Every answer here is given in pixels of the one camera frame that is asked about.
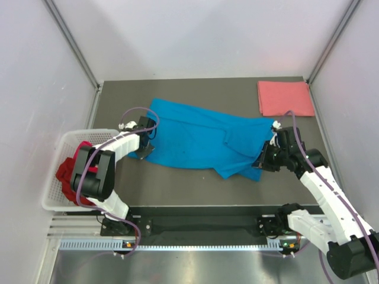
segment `plastic basket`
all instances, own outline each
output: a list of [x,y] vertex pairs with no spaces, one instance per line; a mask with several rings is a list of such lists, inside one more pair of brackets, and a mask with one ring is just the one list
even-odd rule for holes
[[42,207],[50,211],[90,211],[88,208],[76,206],[62,193],[62,184],[56,179],[55,173],[67,157],[73,157],[76,149],[82,141],[88,141],[92,145],[102,144],[119,134],[113,129],[91,129],[67,132],[60,140],[55,152],[54,161],[49,171],[48,180],[44,189]]

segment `blue fabric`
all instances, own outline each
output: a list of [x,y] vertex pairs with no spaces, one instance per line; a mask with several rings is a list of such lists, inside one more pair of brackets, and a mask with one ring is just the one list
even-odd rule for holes
[[235,117],[163,99],[154,99],[150,109],[160,124],[147,161],[181,169],[213,168],[224,179],[239,173],[259,181],[261,170],[251,165],[272,137],[273,119]]

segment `gray work surface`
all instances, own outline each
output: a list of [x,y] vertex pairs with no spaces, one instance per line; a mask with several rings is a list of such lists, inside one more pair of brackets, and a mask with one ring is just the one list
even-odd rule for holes
[[[122,114],[132,107],[149,107],[162,98],[241,117],[261,117],[257,81],[299,81],[303,78],[228,78],[135,80],[105,82],[94,128],[118,128]],[[124,122],[138,120],[136,111]],[[283,126],[291,126],[291,118]],[[314,117],[298,117],[297,125],[306,147],[326,157]],[[283,205],[316,204],[311,193],[287,169],[263,172],[260,182],[235,175],[222,179],[213,169],[173,169],[147,161],[125,158],[117,163],[115,190],[131,206],[180,205]]]
[[[325,284],[317,248],[283,259],[258,251],[141,251],[121,260],[96,251],[60,251],[51,284]],[[334,284],[364,284],[365,275]]]

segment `white bin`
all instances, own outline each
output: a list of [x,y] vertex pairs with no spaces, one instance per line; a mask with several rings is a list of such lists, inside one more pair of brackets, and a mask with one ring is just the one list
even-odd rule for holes
[[76,206],[73,202],[68,201],[62,193],[62,184],[56,179],[55,174],[67,157],[73,157],[82,141],[88,141],[92,145],[97,145],[106,142],[117,134],[119,132],[113,129],[90,129],[67,132],[61,138],[55,152],[54,162],[49,171],[49,178],[44,189],[42,207],[46,210],[58,212],[90,211],[88,208]]

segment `white wall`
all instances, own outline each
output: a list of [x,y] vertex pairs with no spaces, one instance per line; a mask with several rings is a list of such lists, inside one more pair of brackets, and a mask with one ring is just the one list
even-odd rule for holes
[[0,36],[0,277],[32,283],[51,220],[46,172],[59,137],[85,126],[94,89],[42,1],[1,1]]
[[379,230],[379,2],[364,0],[312,86],[353,205]]
[[307,77],[346,0],[55,0],[98,80]]

